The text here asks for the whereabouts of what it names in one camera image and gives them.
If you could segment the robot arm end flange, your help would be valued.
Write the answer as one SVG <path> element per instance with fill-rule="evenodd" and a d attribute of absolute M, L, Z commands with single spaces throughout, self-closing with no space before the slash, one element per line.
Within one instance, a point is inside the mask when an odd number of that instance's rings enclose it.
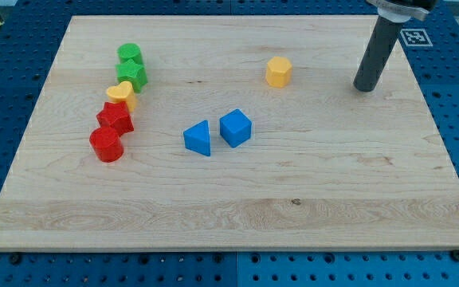
<path fill-rule="evenodd" d="M 377 8 L 378 15 L 394 23 L 404 23 L 411 18 L 425 21 L 437 5 L 437 0 L 366 0 Z"/>

